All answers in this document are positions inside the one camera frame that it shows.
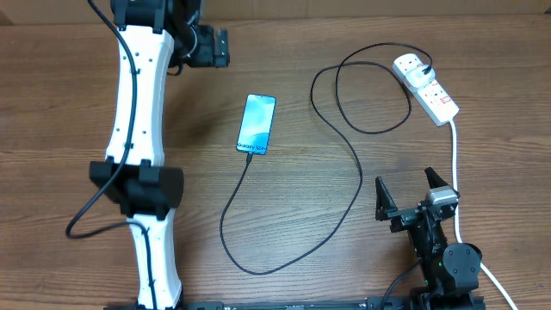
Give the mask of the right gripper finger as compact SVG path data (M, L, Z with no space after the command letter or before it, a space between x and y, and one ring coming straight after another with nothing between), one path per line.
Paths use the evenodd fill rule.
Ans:
M427 167L424 170L424 173L427 177L428 184L431 189L441 188L447 186L448 183L445 182L432 167Z
M388 214L398 210L393 198L391 197L386 185L381 177L375 179L376 189L376 208L375 218L378 221L388 220Z

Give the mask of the Samsung Galaxy smartphone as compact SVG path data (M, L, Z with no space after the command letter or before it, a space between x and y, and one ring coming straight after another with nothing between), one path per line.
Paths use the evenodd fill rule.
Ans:
M276 99L273 96L247 96L236 144L239 152L267 153L275 110Z

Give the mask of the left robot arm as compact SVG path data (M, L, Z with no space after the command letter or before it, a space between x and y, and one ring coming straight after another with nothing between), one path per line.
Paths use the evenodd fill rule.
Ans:
M200 23L200 0L110 7L119 44L115 122L105 159L90 164L90 180L119 205L133 238L139 293L132 307L181 309L173 226L184 180L180 168L164 163L165 84L173 68L228 66L228 35Z

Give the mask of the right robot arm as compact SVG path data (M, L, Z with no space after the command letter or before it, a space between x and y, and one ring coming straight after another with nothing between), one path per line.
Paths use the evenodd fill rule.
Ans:
M449 244L442 228L444 220L455 216L460 193L432 168L424 172L430 189L422 201L407 209L396 206L381 177L375 179L375 218L388 220L393 233L408 233L417 261L393 280L380 301L371 305L380 309L484 309L484 299L473 295L479 287L481 250L469 243ZM416 268L421 269L425 285L411 289L407 297L391 300L395 286Z

